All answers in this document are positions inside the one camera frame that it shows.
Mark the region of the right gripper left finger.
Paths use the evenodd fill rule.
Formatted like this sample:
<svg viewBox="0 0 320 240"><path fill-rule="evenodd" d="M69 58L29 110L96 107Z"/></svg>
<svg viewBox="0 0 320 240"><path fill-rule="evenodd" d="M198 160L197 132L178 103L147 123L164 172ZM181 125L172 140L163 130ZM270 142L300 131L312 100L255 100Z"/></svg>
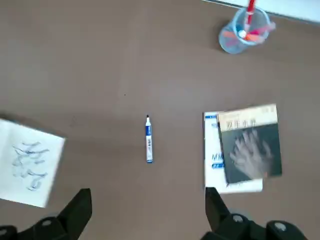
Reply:
<svg viewBox="0 0 320 240"><path fill-rule="evenodd" d="M0 227L2 240L77 240L92 217L92 195L82 188L56 216L45 217L18 232L13 225Z"/></svg>

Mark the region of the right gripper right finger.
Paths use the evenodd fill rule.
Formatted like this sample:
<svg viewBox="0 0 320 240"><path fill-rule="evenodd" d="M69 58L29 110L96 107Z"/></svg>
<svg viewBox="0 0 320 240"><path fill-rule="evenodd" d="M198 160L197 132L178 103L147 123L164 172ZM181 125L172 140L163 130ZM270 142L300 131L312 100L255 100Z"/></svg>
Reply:
<svg viewBox="0 0 320 240"><path fill-rule="evenodd" d="M305 240L294 224L272 220L260 226L242 214L231 213L214 187L205 189L205 213L211 231L203 240Z"/></svg>

